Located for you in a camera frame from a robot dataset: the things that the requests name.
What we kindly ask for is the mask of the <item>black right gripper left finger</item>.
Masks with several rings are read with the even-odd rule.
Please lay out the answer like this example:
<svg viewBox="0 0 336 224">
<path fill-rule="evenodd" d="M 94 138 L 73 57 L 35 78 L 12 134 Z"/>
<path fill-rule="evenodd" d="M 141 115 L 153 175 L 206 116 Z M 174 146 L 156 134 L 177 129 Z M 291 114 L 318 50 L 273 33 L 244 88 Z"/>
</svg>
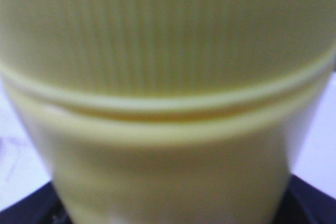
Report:
<svg viewBox="0 0 336 224">
<path fill-rule="evenodd" d="M 71 223 L 52 183 L 1 211 L 1 223 Z"/>
</svg>

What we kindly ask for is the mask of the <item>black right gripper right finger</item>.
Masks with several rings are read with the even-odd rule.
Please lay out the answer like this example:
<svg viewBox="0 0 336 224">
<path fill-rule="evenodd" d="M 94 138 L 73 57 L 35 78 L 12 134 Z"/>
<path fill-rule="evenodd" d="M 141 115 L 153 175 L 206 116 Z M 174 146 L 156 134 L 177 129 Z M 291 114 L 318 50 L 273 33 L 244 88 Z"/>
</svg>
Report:
<svg viewBox="0 0 336 224">
<path fill-rule="evenodd" d="M 335 223 L 335 199 L 293 175 L 273 223 Z"/>
</svg>

